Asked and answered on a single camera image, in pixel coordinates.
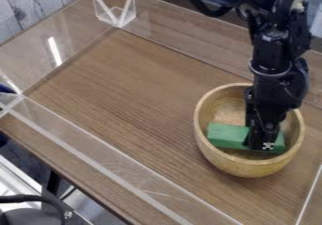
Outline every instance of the green block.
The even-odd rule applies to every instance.
[[[249,127],[238,125],[227,125],[219,123],[210,123],[207,126],[207,140],[218,148],[227,148],[235,150],[249,150],[243,145],[249,133]],[[270,151],[257,151],[266,153],[282,153],[286,149],[285,136],[280,132],[274,149]]]

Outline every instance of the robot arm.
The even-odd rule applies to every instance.
[[[202,0],[190,0],[207,16],[219,17],[233,8],[247,20],[254,46],[249,68],[254,85],[246,90],[249,135],[245,145],[271,150],[280,123],[298,108],[306,96],[309,67],[301,56],[310,49],[308,0],[210,0],[221,7],[211,10]]]

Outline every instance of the bowl rim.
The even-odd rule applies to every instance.
[[[305,126],[305,121],[304,121],[304,117],[302,114],[300,112],[298,109],[292,110],[292,112],[296,115],[296,118],[298,120],[300,123],[300,135],[297,138],[297,142],[294,144],[294,146],[292,146],[292,148],[288,150],[286,153],[266,159],[266,160],[249,160],[246,158],[241,158],[237,157],[231,154],[225,153],[223,151],[221,151],[207,140],[202,127],[201,127],[201,123],[199,123],[199,113],[201,113],[201,108],[205,104],[205,101],[209,99],[209,97],[213,96],[214,93],[217,93],[218,91],[223,90],[223,89],[229,89],[229,88],[237,88],[237,87],[250,87],[251,84],[250,83],[234,83],[234,84],[229,84],[229,85],[223,85],[217,87],[215,89],[213,89],[201,99],[201,101],[197,104],[195,107],[195,112],[194,112],[194,128],[195,128],[195,132],[199,136],[199,138],[202,139],[202,143],[207,146],[207,148],[210,148],[211,151],[214,151],[222,158],[225,158],[226,160],[230,160],[234,163],[239,163],[239,164],[245,164],[245,165],[253,165],[253,166],[265,166],[269,164],[275,164],[280,163],[281,161],[285,161],[286,159],[290,158],[290,156],[293,156],[293,154],[298,151],[304,139],[305,139],[305,133],[306,133],[306,126]]]

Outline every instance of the wooden bowl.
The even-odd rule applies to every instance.
[[[305,138],[305,122],[300,110],[293,110],[282,122],[288,150],[284,154],[235,151],[217,148],[206,138],[210,122],[245,125],[243,93],[250,84],[231,84],[213,89],[201,99],[194,115],[195,138],[206,159],[226,173],[247,178],[277,172],[293,159]]]

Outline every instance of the wooden tabletop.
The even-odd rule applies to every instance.
[[[304,105],[306,140],[282,171],[262,179],[229,176],[198,149],[193,113],[213,88],[237,82],[246,79],[112,29],[27,95],[242,223],[294,224],[322,163],[322,113]],[[12,115],[0,127],[129,222],[175,224]]]

